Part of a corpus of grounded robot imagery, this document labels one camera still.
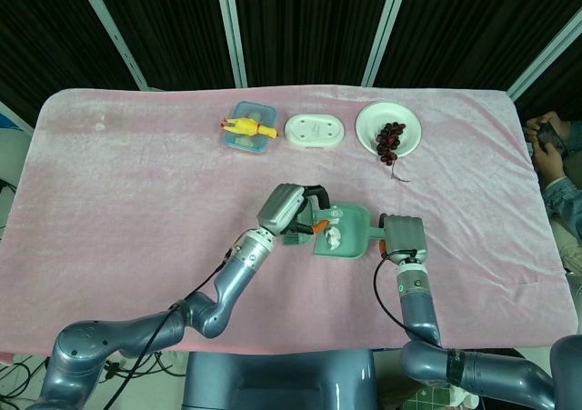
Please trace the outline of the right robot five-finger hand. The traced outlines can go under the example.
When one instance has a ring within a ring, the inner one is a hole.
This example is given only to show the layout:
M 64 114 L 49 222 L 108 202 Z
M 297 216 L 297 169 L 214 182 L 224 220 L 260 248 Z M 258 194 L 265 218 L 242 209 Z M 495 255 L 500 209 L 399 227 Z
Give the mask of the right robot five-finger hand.
M 382 214 L 379 227 L 384 231 L 384 238 L 379 243 L 383 259 L 396 265 L 423 264 L 426 261 L 428 248 L 420 217 Z

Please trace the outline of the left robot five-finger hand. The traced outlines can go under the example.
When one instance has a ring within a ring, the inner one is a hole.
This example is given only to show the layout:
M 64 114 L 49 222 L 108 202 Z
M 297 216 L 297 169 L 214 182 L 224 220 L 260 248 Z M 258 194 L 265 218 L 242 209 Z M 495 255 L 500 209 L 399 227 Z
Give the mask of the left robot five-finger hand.
M 274 236 L 287 232 L 313 235 L 315 232 L 310 225 L 297 220 L 311 196 L 316 197 L 320 209 L 331 207 L 328 193 L 321 185 L 278 185 L 257 214 L 258 225 Z

